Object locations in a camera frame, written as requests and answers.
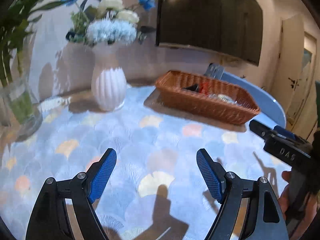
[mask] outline red object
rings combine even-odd
[[[205,95],[209,95],[209,90],[210,90],[209,82],[202,82],[202,83],[200,83],[199,93],[205,94]]]

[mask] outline white flower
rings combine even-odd
[[[133,24],[122,20],[99,20],[91,23],[86,32],[87,38],[93,43],[122,42],[133,43],[137,37],[137,30]]]
[[[107,9],[120,11],[124,8],[122,0],[102,0],[98,5],[98,13],[102,15]]]
[[[139,22],[138,14],[129,10],[123,10],[118,12],[116,17],[119,20],[124,20],[135,24]]]

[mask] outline blue gripper pad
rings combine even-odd
[[[96,199],[100,198],[107,182],[111,176],[111,173],[116,166],[117,154],[116,151],[112,149],[106,158],[105,162],[99,169],[97,175],[91,182],[91,191],[88,196],[90,204],[92,204]]]
[[[294,133],[282,128],[281,126],[277,125],[273,128],[274,131],[276,131],[278,134],[281,134],[287,138],[290,138],[292,140],[296,140],[296,136]]]
[[[202,174],[202,177],[204,178],[204,181],[207,184],[207,187],[209,189],[211,196],[221,204],[223,200],[221,182],[219,182],[217,175],[213,172],[213,170],[209,166],[208,161],[204,158],[204,155],[202,152],[203,150],[204,149],[201,149],[197,152],[197,164]]]

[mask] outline wall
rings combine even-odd
[[[123,1],[129,5],[136,2],[136,0]],[[311,35],[316,37],[319,29],[315,28],[311,15],[308,15],[308,10],[300,0],[257,0],[257,2],[263,10],[264,24],[259,67],[244,62],[232,62],[225,64],[225,67],[227,71],[238,76],[244,75],[249,82],[268,89],[272,84],[278,60],[280,17],[288,18],[301,12],[305,18],[306,30],[309,30]],[[67,43],[65,40],[65,35],[72,26],[69,14],[73,10],[76,10],[75,5],[45,12],[36,25],[36,36],[30,45],[33,48],[29,81],[36,97],[41,100],[90,87],[94,66],[93,52],[89,48]],[[156,10],[152,11],[147,21],[156,26]],[[148,37],[142,46],[134,44],[119,49],[117,53],[119,64],[124,68],[128,80],[155,79],[170,69],[204,73],[210,62],[220,61],[215,53],[156,48],[154,44],[155,35]]]
[[[320,48],[320,29],[301,0],[274,0],[274,2],[277,14],[281,19],[287,19],[297,13],[302,14],[305,31],[317,40],[318,55],[316,56],[315,74],[312,80],[311,90],[300,118],[292,130],[294,133],[308,138],[317,120],[315,80],[320,80],[320,57],[318,49]]]

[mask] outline fan pattern tablecloth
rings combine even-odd
[[[240,133],[159,114],[143,104],[153,90],[129,88],[124,107],[113,113],[55,108],[44,113],[36,134],[4,149],[0,215],[17,240],[25,239],[45,179],[71,179],[108,148],[116,150],[117,163],[94,207],[110,240],[205,238],[220,205],[197,167],[200,148],[227,171],[244,179],[268,176],[276,194],[282,192],[281,172],[288,166],[263,151],[263,140],[248,124]],[[67,204],[74,234],[81,239],[72,202]],[[239,217],[244,210],[243,204]]]

